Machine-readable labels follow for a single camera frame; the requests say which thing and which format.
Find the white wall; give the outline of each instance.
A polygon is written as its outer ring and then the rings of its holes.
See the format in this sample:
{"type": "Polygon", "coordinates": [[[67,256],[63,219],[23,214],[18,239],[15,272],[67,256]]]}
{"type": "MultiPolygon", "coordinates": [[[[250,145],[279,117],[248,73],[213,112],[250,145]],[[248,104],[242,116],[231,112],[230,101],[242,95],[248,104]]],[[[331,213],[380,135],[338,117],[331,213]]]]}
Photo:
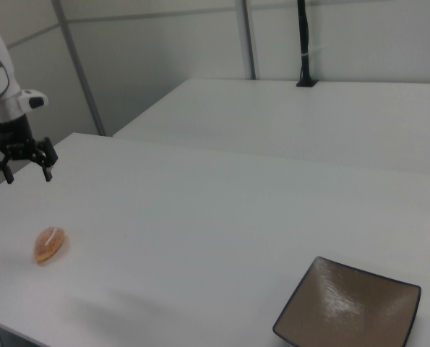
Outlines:
{"type": "MultiPolygon", "coordinates": [[[[34,137],[48,136],[57,143],[72,132],[95,134],[95,125],[51,2],[0,0],[0,33],[6,44],[13,46],[9,53],[20,85],[49,97],[48,106],[29,113],[34,137]],[[40,32],[41,35],[25,40],[40,32]]],[[[10,166],[15,172],[25,164],[16,162],[10,166]]],[[[0,183],[3,180],[0,172],[0,183]]]]}
{"type": "MultiPolygon", "coordinates": [[[[430,82],[430,0],[307,1],[311,73],[332,81],[430,82]]],[[[296,0],[251,0],[261,79],[297,80],[296,0]]]]}
{"type": "Polygon", "coordinates": [[[184,80],[246,78],[236,2],[62,0],[108,135],[184,80]]]}

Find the white table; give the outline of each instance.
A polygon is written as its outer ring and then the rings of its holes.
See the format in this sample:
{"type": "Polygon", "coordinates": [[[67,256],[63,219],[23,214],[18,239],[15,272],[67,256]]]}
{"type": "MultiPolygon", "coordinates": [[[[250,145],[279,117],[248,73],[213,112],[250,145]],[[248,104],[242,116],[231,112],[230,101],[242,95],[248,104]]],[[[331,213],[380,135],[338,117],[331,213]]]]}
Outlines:
{"type": "Polygon", "coordinates": [[[73,134],[0,185],[0,326],[41,345],[287,346],[317,256],[415,283],[430,346],[430,175],[73,134]],[[38,232],[67,252],[40,267],[38,232]]]}
{"type": "Polygon", "coordinates": [[[430,174],[430,85],[189,80],[114,137],[430,174]]]}

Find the brown square plate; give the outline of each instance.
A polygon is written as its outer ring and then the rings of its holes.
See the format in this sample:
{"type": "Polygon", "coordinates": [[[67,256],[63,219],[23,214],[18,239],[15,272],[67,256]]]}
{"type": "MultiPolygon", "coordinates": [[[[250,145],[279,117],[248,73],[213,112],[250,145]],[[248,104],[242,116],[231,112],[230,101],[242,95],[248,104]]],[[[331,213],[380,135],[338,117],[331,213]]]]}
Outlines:
{"type": "Polygon", "coordinates": [[[274,333],[296,347],[404,347],[421,288],[316,258],[274,333]]]}

